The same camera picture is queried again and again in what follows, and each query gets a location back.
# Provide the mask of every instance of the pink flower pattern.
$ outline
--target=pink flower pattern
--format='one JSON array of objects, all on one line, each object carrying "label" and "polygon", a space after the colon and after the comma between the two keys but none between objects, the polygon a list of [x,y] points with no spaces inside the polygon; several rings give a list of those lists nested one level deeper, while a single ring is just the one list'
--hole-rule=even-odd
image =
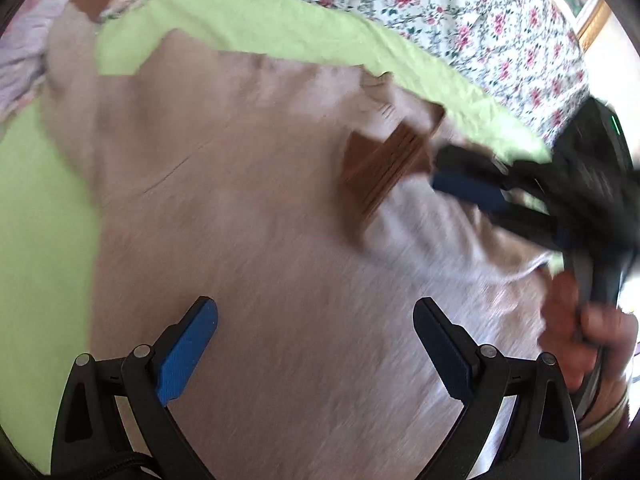
[{"label": "pink flower pattern", "polygon": [[504,13],[498,14],[494,19],[494,31],[496,36],[500,36],[504,31]]},{"label": "pink flower pattern", "polygon": [[[356,12],[395,30],[486,89],[548,142],[588,96],[575,33],[551,0],[305,1]],[[27,0],[23,9],[40,5]],[[14,22],[6,36],[20,31],[19,20]],[[36,79],[29,70],[20,83],[25,88]],[[0,66],[0,116],[7,103],[29,99],[21,97],[24,90],[3,94],[2,81]]]},{"label": "pink flower pattern", "polygon": [[[0,38],[0,121],[37,96],[46,31],[68,1],[25,0]],[[103,16],[115,18],[136,1],[111,0]]]}]

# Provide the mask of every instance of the black cable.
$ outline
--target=black cable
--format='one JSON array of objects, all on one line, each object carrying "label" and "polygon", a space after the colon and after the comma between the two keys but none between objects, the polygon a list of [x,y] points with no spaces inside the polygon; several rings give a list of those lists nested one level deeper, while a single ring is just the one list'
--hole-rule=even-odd
[{"label": "black cable", "polygon": [[41,477],[42,473],[16,451],[2,426],[0,426],[0,478],[39,480]]},{"label": "black cable", "polygon": [[40,478],[42,480],[102,480],[131,467],[144,467],[160,476],[158,463],[152,457],[135,451],[124,451],[114,453],[108,459],[62,476],[41,475]]}]

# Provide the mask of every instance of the black gripper frame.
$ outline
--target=black gripper frame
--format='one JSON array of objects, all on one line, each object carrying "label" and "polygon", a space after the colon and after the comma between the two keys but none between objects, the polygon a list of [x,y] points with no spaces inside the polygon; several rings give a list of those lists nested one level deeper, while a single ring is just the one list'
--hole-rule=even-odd
[{"label": "black gripper frame", "polygon": [[[114,471],[108,475],[110,480],[157,478],[139,466],[116,466],[119,457],[124,457],[123,460],[133,455],[144,457],[133,453],[116,405],[115,397],[127,397],[151,454],[148,457],[150,468],[160,478],[214,479],[191,449],[157,393],[162,363],[205,304],[213,309],[215,324],[215,303],[201,296],[179,323],[162,332],[154,345],[138,346],[128,356],[119,359],[96,361],[89,354],[82,354],[76,359],[56,421],[51,456],[52,475],[72,478],[79,471],[100,470],[102,464],[103,470]],[[210,333],[214,330],[215,326],[211,327]],[[184,384],[189,375],[184,377]]]},{"label": "black gripper frame", "polygon": [[535,360],[478,346],[431,298],[414,307],[415,331],[451,397],[463,410],[417,480],[466,480],[504,397],[515,406],[482,480],[580,480],[580,444],[569,393],[553,355]]}]

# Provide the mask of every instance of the wrist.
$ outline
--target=wrist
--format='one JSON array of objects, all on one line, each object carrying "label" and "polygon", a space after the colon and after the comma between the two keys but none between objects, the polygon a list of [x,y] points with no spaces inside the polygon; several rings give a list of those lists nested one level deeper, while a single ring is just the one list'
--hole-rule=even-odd
[{"label": "wrist", "polygon": [[[608,442],[611,435],[620,429],[623,420],[626,419],[628,426],[628,381],[608,381],[603,386],[603,395],[598,395],[600,402],[594,404],[579,425],[580,452],[583,454]],[[621,387],[625,388],[624,393],[618,403],[611,407]]]},{"label": "wrist", "polygon": [[596,424],[607,416],[626,394],[626,388],[628,381],[626,377],[620,377],[615,380],[603,379],[600,385],[600,391],[596,401],[593,403],[593,407],[585,415],[585,417],[578,422],[578,427],[583,430]]}]

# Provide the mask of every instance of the finger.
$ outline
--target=finger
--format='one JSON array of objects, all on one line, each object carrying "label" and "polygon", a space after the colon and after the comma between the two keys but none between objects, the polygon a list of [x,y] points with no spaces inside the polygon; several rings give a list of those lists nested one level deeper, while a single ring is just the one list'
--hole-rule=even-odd
[{"label": "finger", "polygon": [[538,338],[538,344],[546,352],[556,356],[562,370],[562,376],[569,391],[577,390],[582,384],[585,373],[593,370],[596,364],[595,348],[571,340],[562,340],[554,334],[544,331]]},{"label": "finger", "polygon": [[618,378],[638,340],[638,319],[610,306],[590,305],[580,314],[585,338],[607,347],[605,377]]},{"label": "finger", "polygon": [[577,326],[575,312],[562,308],[557,303],[546,302],[540,309],[545,320],[545,329],[560,339],[570,340],[574,337]]},{"label": "finger", "polygon": [[545,303],[555,304],[571,313],[575,312],[578,306],[578,283],[571,272],[564,270],[553,278]]},{"label": "finger", "polygon": [[580,313],[582,333],[594,343],[610,348],[636,344],[638,320],[612,306],[590,304]]},{"label": "finger", "polygon": [[569,339],[576,328],[575,309],[578,302],[578,285],[570,272],[561,272],[551,283],[551,288],[540,309],[546,327],[557,336]]}]

